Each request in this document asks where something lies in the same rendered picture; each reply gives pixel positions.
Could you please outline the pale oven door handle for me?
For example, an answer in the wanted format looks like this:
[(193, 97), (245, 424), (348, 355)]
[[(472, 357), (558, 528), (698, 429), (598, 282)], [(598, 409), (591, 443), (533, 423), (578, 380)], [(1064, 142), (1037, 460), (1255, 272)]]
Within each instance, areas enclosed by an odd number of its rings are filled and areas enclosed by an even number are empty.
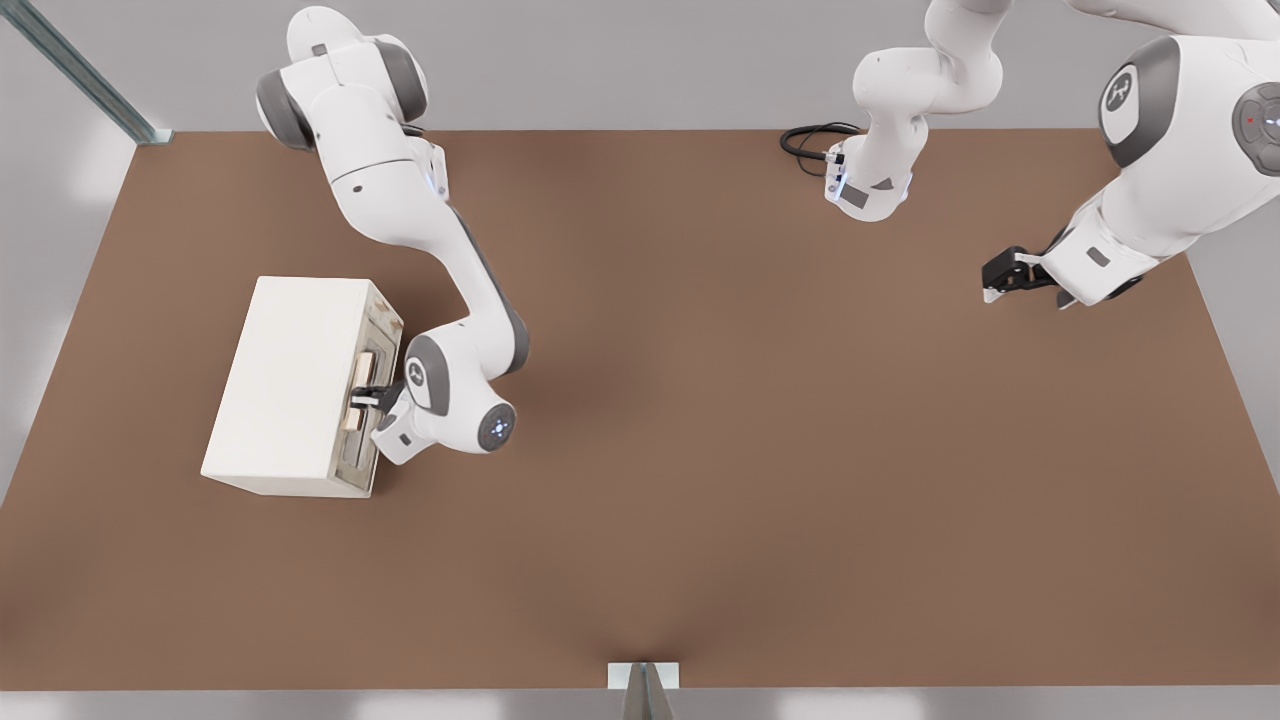
[(366, 388), (371, 387), (371, 380), (376, 377), (378, 363), (378, 352), (375, 350), (365, 350), (357, 354), (349, 383), (348, 406), (340, 421), (340, 430), (356, 432), (362, 429), (369, 409), (351, 407), (349, 398), (352, 395), (369, 395)]

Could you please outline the white oven door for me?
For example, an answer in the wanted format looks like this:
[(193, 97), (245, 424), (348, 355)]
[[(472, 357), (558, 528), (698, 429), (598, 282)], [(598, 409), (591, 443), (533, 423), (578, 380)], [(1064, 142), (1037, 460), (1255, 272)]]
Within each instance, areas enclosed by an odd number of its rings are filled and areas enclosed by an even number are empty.
[[(390, 307), (389, 302), (376, 291), (371, 290), (364, 319), (358, 325), (355, 343), (355, 359), (365, 350), (378, 352), (376, 377), (371, 386), (389, 386), (396, 380), (396, 364), (403, 333), (403, 322)], [(348, 400), (349, 388), (346, 391)], [(348, 404), (340, 414), (340, 421), (346, 414)], [(381, 421), (383, 415), (376, 407), (370, 407), (361, 430), (338, 430), (335, 445), (335, 477), (352, 487), (352, 491), (362, 498), (367, 498), (372, 491), (374, 474), (378, 465), (379, 452), (372, 441), (372, 430)]]

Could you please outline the white oven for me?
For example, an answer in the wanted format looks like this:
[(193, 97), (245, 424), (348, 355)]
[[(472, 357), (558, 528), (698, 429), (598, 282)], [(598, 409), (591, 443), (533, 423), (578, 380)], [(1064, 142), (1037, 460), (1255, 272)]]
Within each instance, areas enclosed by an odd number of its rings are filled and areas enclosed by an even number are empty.
[(337, 478), (335, 450), (371, 290), (381, 295), (367, 279), (257, 279), (204, 477), (256, 495), (362, 498)]

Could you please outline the silver frame post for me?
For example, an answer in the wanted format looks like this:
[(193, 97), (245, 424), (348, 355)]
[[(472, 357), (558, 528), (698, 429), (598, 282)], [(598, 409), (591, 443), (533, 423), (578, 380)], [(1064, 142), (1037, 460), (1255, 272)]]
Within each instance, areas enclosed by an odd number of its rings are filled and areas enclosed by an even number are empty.
[(611, 662), (607, 687), (625, 691), (621, 720), (676, 720), (667, 691), (680, 688), (678, 662)]
[(147, 120), (29, 0), (0, 0), (0, 15), (131, 141), (140, 146), (159, 146), (173, 141), (173, 129), (157, 128)]

